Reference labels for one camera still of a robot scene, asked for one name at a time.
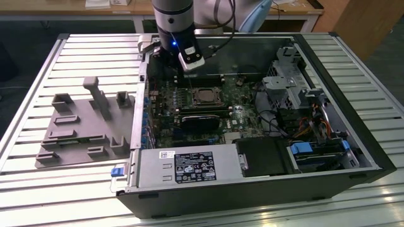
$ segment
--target blue latch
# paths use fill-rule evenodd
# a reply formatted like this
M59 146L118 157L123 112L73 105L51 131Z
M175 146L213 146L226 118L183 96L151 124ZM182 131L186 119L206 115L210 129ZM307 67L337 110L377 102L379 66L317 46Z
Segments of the blue latch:
M291 146L291 150L293 150L294 155L298 154L298 153L314 152L314 149L311 148L311 145L307 142L306 143L295 143Z
M111 176L113 177L125 176L125 167L114 168L111 170Z
M350 150L350 149L351 149L350 143L349 143L347 140L343 140L343 146L345 146L345 149L346 149L346 150Z

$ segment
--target wooden cabinet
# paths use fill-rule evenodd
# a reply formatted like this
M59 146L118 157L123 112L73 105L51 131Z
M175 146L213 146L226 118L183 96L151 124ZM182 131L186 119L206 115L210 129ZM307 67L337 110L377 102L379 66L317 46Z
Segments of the wooden cabinet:
M366 60L404 14L404 0L318 0L325 6L314 32L335 31Z

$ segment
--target gray plastic post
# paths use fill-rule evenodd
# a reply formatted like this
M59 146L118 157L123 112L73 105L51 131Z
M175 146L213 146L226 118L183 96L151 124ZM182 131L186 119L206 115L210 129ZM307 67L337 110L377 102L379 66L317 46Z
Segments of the gray plastic post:
M71 99L70 94L65 93L65 94L57 94L54 96L53 106L55 107L55 110L58 111L58 113L63 113L63 112L71 113L69 104L73 104L73 103L74 103L74 100Z
M95 104L102 112L103 118L106 121L111 120L110 104L106 98L105 92L99 89L99 78L98 77L86 77L83 82L83 87L90 90L90 93L94 97Z
M130 144L123 136L119 142L117 142L117 139L113 137L110 147L117 154L126 154L131 151Z
M117 103L119 104L119 108L133 107L130 93L127 91L121 91L117 93Z

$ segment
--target black floor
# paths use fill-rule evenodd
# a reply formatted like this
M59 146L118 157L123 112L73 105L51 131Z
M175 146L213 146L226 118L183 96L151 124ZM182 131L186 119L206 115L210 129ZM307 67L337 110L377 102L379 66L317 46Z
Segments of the black floor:
M134 33L131 21L55 21L46 30L41 22L0 22L0 42L19 67L19 76L0 82L0 136L21 107L41 67L61 33ZM375 75L404 104L404 18L366 62Z

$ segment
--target colored wires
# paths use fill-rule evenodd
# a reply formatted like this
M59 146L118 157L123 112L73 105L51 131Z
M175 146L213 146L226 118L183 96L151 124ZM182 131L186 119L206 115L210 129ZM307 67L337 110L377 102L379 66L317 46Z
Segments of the colored wires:
M303 129L303 127L306 125L306 121L310 121L310 119L307 117L303 117L299 122L299 132L297 132L294 135L295 138L298 138L299 136L307 135L313 131L313 128L310 125L307 126L306 129Z
M322 121L322 123L323 123L325 126L326 126L327 136L329 136L329 138L331 139L331 125L330 125L329 121L326 121L326 120L323 120L323 119L321 119L321 121Z

